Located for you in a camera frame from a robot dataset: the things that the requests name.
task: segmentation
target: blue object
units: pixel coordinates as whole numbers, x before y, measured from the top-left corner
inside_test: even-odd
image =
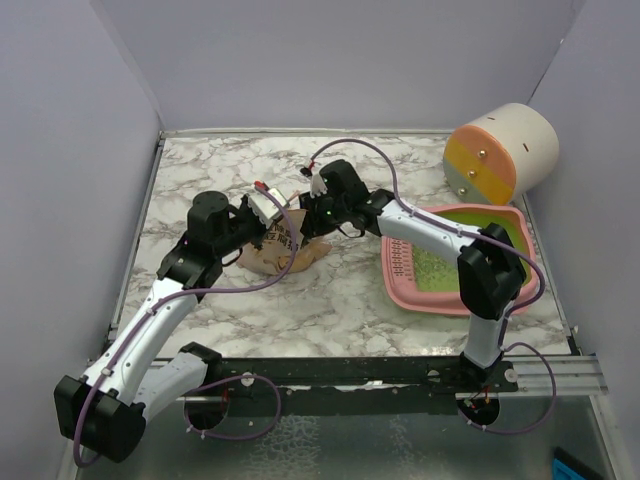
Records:
[[[587,480],[557,458],[553,461],[553,480]]]

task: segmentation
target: gray partition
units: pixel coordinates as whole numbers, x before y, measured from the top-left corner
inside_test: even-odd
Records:
[[[53,389],[98,352],[157,116],[85,0],[0,3],[0,477],[55,478]]]
[[[94,0],[169,129],[453,128],[527,102],[581,0]]]
[[[587,2],[531,105],[560,162],[530,195],[567,319],[596,352],[640,473],[640,3]]]

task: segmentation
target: gray floor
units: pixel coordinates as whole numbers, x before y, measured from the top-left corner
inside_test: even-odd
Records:
[[[503,401],[497,425],[523,426],[548,399]],[[228,432],[268,419],[233,419]],[[535,432],[500,437],[477,432],[459,417],[422,414],[285,417],[253,442],[201,440],[186,434],[180,405],[160,414],[136,452],[116,465],[100,460],[78,478],[91,479],[551,479],[552,452],[562,447],[605,478],[613,478],[589,399],[561,398]]]

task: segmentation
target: marble countertop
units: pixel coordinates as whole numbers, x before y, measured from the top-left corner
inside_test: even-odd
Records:
[[[307,190],[299,167],[327,137],[198,137],[167,139],[140,236],[120,329],[142,304],[164,255],[186,227],[193,197],[225,192],[232,203],[255,180],[285,195]],[[376,137],[369,141],[394,161],[404,198],[421,206],[459,203],[446,185],[442,152],[446,137]],[[370,190],[390,188],[389,170],[373,151],[337,145],[319,165],[344,158]],[[525,215],[524,202],[517,202]],[[308,270],[260,292],[209,295],[175,330],[159,356],[171,357],[197,341],[225,356],[454,355],[462,351],[468,319],[403,310],[386,293],[380,239],[326,237],[331,252]],[[216,286],[246,286],[265,277],[226,268]],[[509,325],[505,343],[528,342],[546,354],[570,352],[553,292]],[[525,353],[515,350],[514,353]]]

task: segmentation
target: yellow panel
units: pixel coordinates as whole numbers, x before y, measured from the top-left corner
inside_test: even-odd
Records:
[[[475,170],[477,176],[469,180],[494,205],[506,205],[511,200],[513,189],[455,138],[449,138],[444,158],[466,178],[469,170]]]

